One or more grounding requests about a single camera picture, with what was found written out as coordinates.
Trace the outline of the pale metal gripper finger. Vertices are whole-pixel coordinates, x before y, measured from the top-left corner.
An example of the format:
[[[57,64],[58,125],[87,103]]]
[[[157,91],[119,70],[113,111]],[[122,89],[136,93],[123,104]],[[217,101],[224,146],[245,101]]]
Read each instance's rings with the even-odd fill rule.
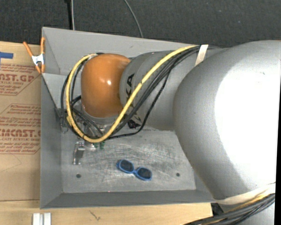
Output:
[[[81,164],[81,160],[82,160],[82,157],[84,155],[84,152],[85,152],[85,144],[84,144],[84,142],[79,142],[78,156],[77,156],[77,164],[78,165]]]
[[[79,142],[75,143],[74,152],[73,152],[73,165],[79,164]]]

